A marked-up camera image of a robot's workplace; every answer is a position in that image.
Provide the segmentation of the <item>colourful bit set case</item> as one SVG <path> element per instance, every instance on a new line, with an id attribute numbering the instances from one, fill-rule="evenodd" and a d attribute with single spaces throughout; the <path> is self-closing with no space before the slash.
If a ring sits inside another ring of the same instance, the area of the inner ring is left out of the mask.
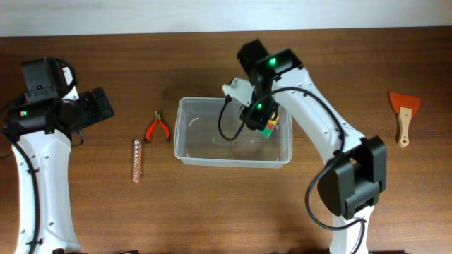
<path id="1" fill-rule="evenodd" d="M 278 120 L 279 117 L 274 114 L 272 118 L 267 122 L 266 127 L 262 131 L 260 131 L 261 135 L 264 138 L 269 138 L 271 136 L 272 132 L 277 127 Z"/>

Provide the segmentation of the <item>clear plastic container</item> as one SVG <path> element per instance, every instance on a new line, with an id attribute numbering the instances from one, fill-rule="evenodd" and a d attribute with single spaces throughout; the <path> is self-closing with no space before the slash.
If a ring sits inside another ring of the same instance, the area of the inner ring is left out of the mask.
<path id="1" fill-rule="evenodd" d="M 185 165 L 279 169 L 292 159 L 292 117 L 283 108 L 269 137 L 243 128 L 228 141 L 218 131 L 223 98 L 184 97 L 174 130 L 174 156 Z"/>

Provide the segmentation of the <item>orange scraper wooden handle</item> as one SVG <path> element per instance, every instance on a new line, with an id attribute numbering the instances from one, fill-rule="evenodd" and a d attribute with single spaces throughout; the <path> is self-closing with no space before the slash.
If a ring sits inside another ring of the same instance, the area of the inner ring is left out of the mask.
<path id="1" fill-rule="evenodd" d="M 397 114 L 398 117 L 398 145 L 401 148 L 407 147 L 410 143 L 410 122 L 413 116 L 420 109 L 421 99 L 412 95 L 405 95 L 392 91 L 388 93 L 388 98 L 392 110 Z"/>

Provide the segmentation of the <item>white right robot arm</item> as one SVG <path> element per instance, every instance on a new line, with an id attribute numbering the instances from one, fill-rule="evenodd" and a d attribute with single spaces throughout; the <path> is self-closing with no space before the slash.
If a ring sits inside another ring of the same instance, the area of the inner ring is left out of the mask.
<path id="1" fill-rule="evenodd" d="M 254 40 L 237 59 L 248 79 L 234 81 L 227 95 L 244 105 L 244 125 L 264 131 L 283 108 L 321 156 L 325 167 L 308 185 L 304 202 L 311 219 L 332 231 L 329 252 L 368 253 L 369 219 L 386 189 L 383 140 L 366 138 L 339 115 L 292 50 L 269 54 Z"/>

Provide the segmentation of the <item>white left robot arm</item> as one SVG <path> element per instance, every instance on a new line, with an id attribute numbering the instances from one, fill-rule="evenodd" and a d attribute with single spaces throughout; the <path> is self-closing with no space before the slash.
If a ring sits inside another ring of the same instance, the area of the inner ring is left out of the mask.
<path id="1" fill-rule="evenodd" d="M 73 136 L 114 116 L 105 91 L 77 91 L 74 67 L 44 57 L 21 65 L 27 90 L 7 103 L 1 134 L 19 177 L 16 253 L 79 253 L 71 216 L 69 157 Z"/>

